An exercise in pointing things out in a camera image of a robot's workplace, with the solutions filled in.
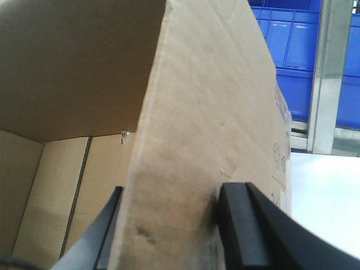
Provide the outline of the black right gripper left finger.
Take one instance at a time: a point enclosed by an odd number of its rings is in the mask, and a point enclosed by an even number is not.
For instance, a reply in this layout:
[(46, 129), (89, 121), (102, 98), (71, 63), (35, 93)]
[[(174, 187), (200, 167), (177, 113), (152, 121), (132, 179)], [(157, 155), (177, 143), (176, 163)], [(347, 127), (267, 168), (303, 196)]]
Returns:
[(108, 269), (124, 188), (116, 186), (99, 215), (53, 269)]

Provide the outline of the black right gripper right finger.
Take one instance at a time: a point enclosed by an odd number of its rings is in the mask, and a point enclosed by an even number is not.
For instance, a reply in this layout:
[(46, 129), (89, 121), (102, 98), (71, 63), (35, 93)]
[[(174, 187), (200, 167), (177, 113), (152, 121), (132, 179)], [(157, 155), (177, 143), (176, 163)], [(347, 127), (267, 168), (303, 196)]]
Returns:
[(359, 260), (296, 223), (251, 182), (220, 188), (226, 269), (359, 269)]

